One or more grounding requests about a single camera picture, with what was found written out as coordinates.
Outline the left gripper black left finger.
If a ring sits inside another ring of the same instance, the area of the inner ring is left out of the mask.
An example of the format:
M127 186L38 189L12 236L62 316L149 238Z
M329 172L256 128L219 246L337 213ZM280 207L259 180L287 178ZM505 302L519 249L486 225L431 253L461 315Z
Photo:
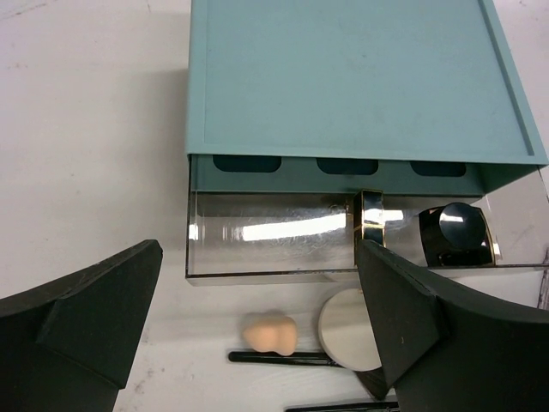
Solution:
M144 240L1 300L3 411L112 411L128 382L163 251Z

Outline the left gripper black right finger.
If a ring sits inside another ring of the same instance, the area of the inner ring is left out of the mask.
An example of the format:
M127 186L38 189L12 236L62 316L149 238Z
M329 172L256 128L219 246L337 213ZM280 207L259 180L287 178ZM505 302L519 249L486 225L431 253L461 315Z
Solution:
M545 411L548 314L481 293L362 240L359 278L403 411Z

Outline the black round cosmetic jar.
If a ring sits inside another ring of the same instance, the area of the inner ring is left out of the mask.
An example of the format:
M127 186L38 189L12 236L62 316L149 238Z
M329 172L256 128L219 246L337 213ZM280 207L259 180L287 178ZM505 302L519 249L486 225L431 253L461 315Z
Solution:
M419 233L430 267L484 267L496 264L482 209L453 202L419 214Z

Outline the clear acrylic drawer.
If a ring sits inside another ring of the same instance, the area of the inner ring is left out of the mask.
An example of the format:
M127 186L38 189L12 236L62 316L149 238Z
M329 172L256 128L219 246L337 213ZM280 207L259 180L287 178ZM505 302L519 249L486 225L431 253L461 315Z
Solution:
M446 267L445 275L545 266L548 196L539 172L495 185L471 167L452 176L411 166L353 176L316 165L252 173L197 162L189 172L185 277L198 286L355 281L353 197L362 190L383 193L385 247L414 264L426 265L419 214L461 202L482 209L496 264Z

